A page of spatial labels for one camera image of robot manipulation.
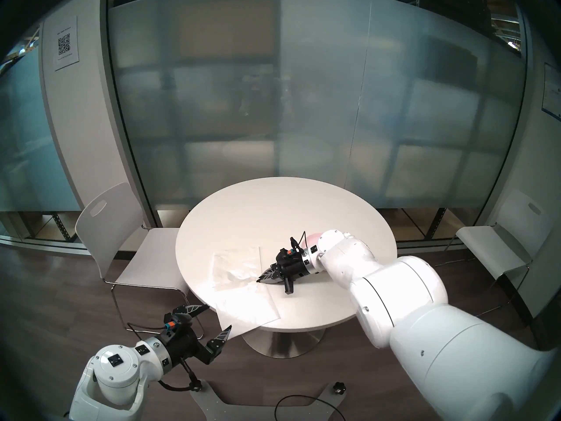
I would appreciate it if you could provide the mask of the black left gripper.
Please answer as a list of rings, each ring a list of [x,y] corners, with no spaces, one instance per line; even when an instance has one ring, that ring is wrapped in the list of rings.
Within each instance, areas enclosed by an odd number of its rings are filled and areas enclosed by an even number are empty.
[[[210,309],[208,305],[181,305],[176,307],[173,317],[190,316],[191,319]],[[202,353],[206,351],[206,364],[211,364],[222,352],[229,338],[232,326],[222,330],[219,335],[209,340],[206,347],[197,339],[191,326],[173,326],[167,328],[167,352],[173,367],[180,364],[185,358],[196,357],[201,360]]]

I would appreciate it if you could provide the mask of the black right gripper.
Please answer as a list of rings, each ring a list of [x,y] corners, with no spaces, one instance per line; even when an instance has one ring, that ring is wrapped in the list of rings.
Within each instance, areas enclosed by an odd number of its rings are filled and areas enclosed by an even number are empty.
[[[263,284],[282,284],[287,295],[294,292],[294,280],[309,275],[309,256],[301,254],[278,254],[277,267],[269,267],[256,280]]]

